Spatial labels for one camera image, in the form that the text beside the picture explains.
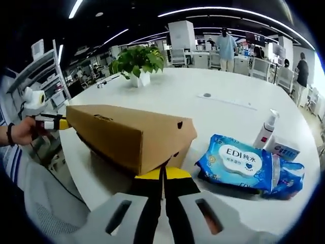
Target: cardboard box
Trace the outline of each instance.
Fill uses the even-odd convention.
[[[181,167],[197,137],[190,118],[110,105],[67,106],[67,120],[90,148],[137,175],[168,159]]]

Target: blue wet wipes package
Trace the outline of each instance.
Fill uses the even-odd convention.
[[[271,192],[264,192],[267,198],[288,200],[303,188],[305,167],[300,163],[287,162],[277,155],[273,156],[274,162],[279,162],[279,178],[276,187]]]
[[[272,154],[231,137],[213,135],[208,151],[197,162],[211,183],[249,187],[266,192],[276,186]]]

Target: green plant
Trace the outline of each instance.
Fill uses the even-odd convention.
[[[126,79],[130,79],[133,73],[138,78],[142,69],[145,73],[157,72],[164,69],[165,58],[156,47],[136,46],[130,49],[124,49],[120,52],[119,58],[110,63],[109,69],[111,74],[121,72]]]

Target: pillar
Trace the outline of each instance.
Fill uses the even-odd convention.
[[[168,24],[173,49],[196,50],[193,23],[183,20]]]
[[[162,40],[156,40],[155,42],[157,43],[159,51],[163,52],[164,51],[163,41]]]
[[[285,48],[285,58],[289,60],[290,69],[293,69],[294,64],[294,47],[292,40],[288,39],[287,37],[279,37],[279,44],[280,46]]]
[[[110,47],[112,56],[115,57],[117,59],[119,53],[120,53],[120,49],[118,48],[118,46],[112,46]]]

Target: bracelet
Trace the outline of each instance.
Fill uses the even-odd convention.
[[[12,140],[12,136],[11,136],[11,128],[12,128],[12,126],[14,126],[14,124],[10,123],[8,125],[8,130],[7,130],[8,142],[9,142],[9,145],[11,145],[11,146],[15,145],[14,141]]]

